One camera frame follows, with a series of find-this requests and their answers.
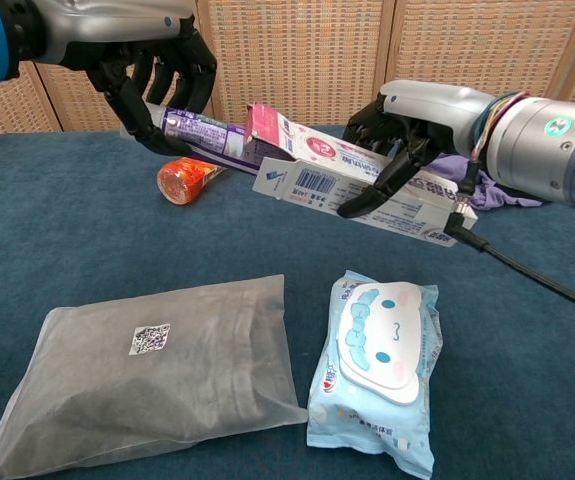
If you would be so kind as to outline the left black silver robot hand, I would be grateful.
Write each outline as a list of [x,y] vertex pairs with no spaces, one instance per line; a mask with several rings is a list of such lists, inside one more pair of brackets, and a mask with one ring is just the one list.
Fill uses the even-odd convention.
[[86,73],[127,132],[148,150],[187,156],[154,124],[146,103],[200,113],[217,60],[195,27],[191,1],[39,1],[45,48],[37,62]]

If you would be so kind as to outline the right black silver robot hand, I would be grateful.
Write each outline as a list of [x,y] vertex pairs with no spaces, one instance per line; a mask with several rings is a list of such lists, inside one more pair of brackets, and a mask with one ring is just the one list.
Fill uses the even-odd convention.
[[474,126],[494,97],[469,87],[394,80],[348,121],[343,139],[389,160],[372,185],[337,210],[346,219],[377,210],[440,154],[467,156]]

